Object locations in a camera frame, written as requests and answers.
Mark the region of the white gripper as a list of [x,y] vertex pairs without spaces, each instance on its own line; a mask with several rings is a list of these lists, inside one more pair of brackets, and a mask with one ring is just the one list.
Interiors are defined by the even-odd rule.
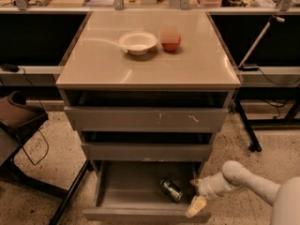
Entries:
[[222,195],[232,192],[233,185],[228,182],[221,172],[207,176],[204,179],[192,179],[189,183],[198,188],[201,196],[195,196],[186,211],[188,218],[193,218],[206,206],[207,200],[213,201]]

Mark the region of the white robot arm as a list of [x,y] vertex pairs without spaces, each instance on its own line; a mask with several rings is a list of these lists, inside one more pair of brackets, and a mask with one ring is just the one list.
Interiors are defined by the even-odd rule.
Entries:
[[197,195],[186,211],[188,218],[196,216],[208,201],[247,188],[272,207],[270,225],[300,225],[300,177],[290,178],[280,185],[229,160],[219,173],[193,179],[191,184],[196,187]]

